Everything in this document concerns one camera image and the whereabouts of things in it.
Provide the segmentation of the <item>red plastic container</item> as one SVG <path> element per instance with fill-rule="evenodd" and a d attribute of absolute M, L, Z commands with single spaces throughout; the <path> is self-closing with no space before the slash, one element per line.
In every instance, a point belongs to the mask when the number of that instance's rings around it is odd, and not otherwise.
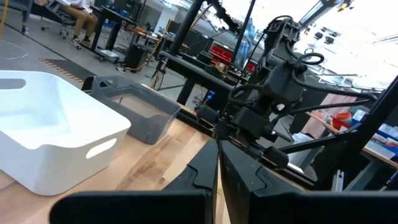
<path fill-rule="evenodd" d="M 336 130 L 341 130 L 342 128 L 350 128 L 351 127 L 351 113 L 350 112 L 342 112 L 332 116 L 331 125 Z"/>

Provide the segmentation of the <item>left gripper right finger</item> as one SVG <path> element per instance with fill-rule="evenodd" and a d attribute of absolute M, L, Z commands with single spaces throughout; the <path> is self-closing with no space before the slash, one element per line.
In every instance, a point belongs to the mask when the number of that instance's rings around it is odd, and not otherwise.
<path fill-rule="evenodd" d="M 398 192 L 306 192 L 228 141 L 220 167 L 232 224 L 398 224 Z"/>

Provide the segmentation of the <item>white plastic bin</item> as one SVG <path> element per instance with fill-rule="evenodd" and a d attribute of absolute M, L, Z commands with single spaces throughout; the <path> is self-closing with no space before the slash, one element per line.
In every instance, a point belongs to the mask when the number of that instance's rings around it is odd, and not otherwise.
<path fill-rule="evenodd" d="M 35 194 L 62 194 L 107 167 L 130 125 L 56 75 L 0 70 L 0 170 Z"/>

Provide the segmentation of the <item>black mat orange stripes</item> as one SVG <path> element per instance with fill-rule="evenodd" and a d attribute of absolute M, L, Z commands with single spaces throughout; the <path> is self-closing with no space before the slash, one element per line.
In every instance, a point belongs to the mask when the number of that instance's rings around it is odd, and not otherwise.
<path fill-rule="evenodd" d="M 40 58 L 39 61 L 78 83 L 83 83 L 86 78 L 95 76 L 94 73 L 70 60 Z"/>

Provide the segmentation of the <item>red storage bins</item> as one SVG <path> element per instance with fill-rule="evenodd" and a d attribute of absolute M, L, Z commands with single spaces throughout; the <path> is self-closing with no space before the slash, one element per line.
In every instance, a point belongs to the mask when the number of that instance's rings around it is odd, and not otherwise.
<path fill-rule="evenodd" d="M 212 55 L 211 64 L 222 63 L 229 65 L 231 63 L 233 53 L 220 45 L 212 45 L 209 49 L 209 53 Z"/>

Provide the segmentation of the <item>black desk post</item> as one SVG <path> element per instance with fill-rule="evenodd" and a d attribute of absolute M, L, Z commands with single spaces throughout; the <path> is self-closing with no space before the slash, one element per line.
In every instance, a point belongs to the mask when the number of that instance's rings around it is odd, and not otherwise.
<path fill-rule="evenodd" d="M 193 3 L 187 12 L 187 15 L 181 23 L 177 35 L 175 36 L 175 39 L 169 48 L 170 54 L 176 55 L 179 52 L 180 47 L 182 46 L 182 43 L 186 38 L 186 35 L 191 25 L 193 24 L 193 21 L 195 20 L 203 2 L 204 0 L 193 0 Z"/>

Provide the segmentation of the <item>grey translucent plastic bin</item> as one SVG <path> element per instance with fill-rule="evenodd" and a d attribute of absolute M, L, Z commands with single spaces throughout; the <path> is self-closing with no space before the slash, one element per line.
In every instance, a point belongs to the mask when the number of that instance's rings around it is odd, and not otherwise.
<path fill-rule="evenodd" d="M 131 122 L 128 135 L 150 145 L 164 136 L 181 109 L 159 92 L 119 75 L 93 77 L 91 96 Z"/>

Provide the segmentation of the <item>wooden workbench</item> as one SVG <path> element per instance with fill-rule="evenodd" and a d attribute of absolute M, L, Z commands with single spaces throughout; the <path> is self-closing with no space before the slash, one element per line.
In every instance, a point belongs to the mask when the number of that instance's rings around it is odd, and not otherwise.
<path fill-rule="evenodd" d="M 329 125 L 326 123 L 326 121 L 322 120 L 321 118 L 315 116 L 314 114 L 310 113 L 310 112 L 306 112 L 307 115 L 309 115 L 309 117 L 317 120 L 318 122 L 321 122 L 321 124 L 328 130 L 331 131 L 333 134 L 338 133 L 339 131 L 337 129 L 335 129 L 333 126 Z M 369 154 L 372 158 L 374 159 L 378 159 L 379 161 L 388 164 L 389 166 L 395 168 L 396 170 L 398 170 L 398 163 L 393 162 L 392 160 L 390 160 L 387 156 L 385 156 L 384 154 L 382 154 L 382 152 L 376 151 L 376 148 L 370 148 L 368 146 L 365 146 L 363 151 L 367 154 Z"/>

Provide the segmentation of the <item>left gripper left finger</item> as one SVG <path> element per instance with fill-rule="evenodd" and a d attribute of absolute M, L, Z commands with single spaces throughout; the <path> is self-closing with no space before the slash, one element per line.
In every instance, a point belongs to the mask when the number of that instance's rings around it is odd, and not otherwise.
<path fill-rule="evenodd" d="M 57 201 L 50 224 L 214 224 L 218 145 L 209 140 L 162 190 L 85 191 Z"/>

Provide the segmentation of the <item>person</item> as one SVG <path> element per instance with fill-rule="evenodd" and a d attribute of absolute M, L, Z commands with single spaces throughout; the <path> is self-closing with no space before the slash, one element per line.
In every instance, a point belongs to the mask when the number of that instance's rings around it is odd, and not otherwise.
<path fill-rule="evenodd" d="M 90 46 L 90 38 L 93 35 L 98 18 L 93 14 L 89 7 L 90 0 L 57 0 L 60 3 L 60 9 L 76 20 L 75 30 L 71 39 L 71 44 L 80 48 L 81 44 Z M 80 32 L 86 24 L 86 34 L 83 40 L 79 40 Z"/>

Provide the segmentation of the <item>grey office chair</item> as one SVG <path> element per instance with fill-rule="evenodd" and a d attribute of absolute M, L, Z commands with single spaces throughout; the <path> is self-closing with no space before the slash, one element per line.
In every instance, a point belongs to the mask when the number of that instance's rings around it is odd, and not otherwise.
<path fill-rule="evenodd" d="M 43 6 L 40 19 L 43 20 L 44 18 L 59 24 L 59 34 L 62 36 L 63 40 L 69 36 L 67 29 L 74 28 L 76 24 L 76 19 L 60 9 L 60 3 L 57 0 L 49 0 L 48 3 Z"/>

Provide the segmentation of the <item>white frame bracket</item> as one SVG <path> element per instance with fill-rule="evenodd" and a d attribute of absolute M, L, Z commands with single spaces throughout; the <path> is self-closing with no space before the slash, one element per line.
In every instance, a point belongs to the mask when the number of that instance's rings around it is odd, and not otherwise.
<path fill-rule="evenodd" d="M 345 173 L 341 170 L 337 170 L 333 176 L 331 191 L 332 192 L 342 192 L 344 185 L 344 175 Z"/>

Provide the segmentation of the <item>black office desk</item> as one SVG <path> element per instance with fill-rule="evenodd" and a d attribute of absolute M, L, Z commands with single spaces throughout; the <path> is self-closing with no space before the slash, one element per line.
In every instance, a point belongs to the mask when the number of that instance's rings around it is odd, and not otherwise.
<path fill-rule="evenodd" d="M 97 7 L 97 6 L 90 5 L 90 8 L 95 13 L 99 14 L 96 29 L 95 29 L 95 35 L 93 37 L 93 41 L 91 43 L 90 50 L 95 55 L 98 56 L 98 60 L 100 62 L 103 62 L 105 60 L 110 61 L 110 62 L 116 62 L 117 60 L 119 60 L 118 55 L 115 56 L 115 58 L 113 60 L 112 57 L 108 56 L 107 54 L 102 53 L 100 51 L 100 49 L 98 48 L 98 41 L 99 41 L 105 21 L 108 20 L 109 22 L 114 23 L 113 28 L 111 29 L 111 32 L 109 34 L 107 43 L 104 47 L 104 50 L 108 50 L 110 52 L 113 51 L 114 44 L 116 42 L 118 33 L 121 30 L 123 23 L 125 23 L 127 25 L 136 25 L 137 23 L 134 20 L 128 18 L 128 16 L 122 16 L 122 15 L 118 14 L 116 11 L 109 9 L 108 7 L 104 7 L 104 6 Z"/>

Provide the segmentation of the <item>black computer box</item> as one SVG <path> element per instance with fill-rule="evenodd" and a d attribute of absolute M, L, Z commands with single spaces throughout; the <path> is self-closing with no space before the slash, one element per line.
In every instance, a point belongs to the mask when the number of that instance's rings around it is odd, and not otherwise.
<path fill-rule="evenodd" d="M 150 48 L 145 45 L 131 44 L 124 59 L 125 69 L 132 73 L 140 72 L 149 53 Z"/>

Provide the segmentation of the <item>grey desk black legs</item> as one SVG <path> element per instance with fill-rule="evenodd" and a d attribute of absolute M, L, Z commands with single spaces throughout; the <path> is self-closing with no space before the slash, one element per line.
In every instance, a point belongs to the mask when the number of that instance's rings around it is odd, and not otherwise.
<path fill-rule="evenodd" d="M 166 67 L 181 74 L 186 78 L 183 88 L 178 95 L 177 102 L 181 105 L 186 105 L 188 98 L 193 90 L 195 84 L 205 87 L 207 90 L 215 92 L 215 95 L 210 101 L 207 101 L 208 106 L 212 106 L 216 110 L 223 108 L 228 102 L 228 93 L 233 87 L 223 80 L 210 75 L 204 69 L 196 65 L 176 57 L 167 51 L 159 52 L 161 57 L 168 58 Z"/>

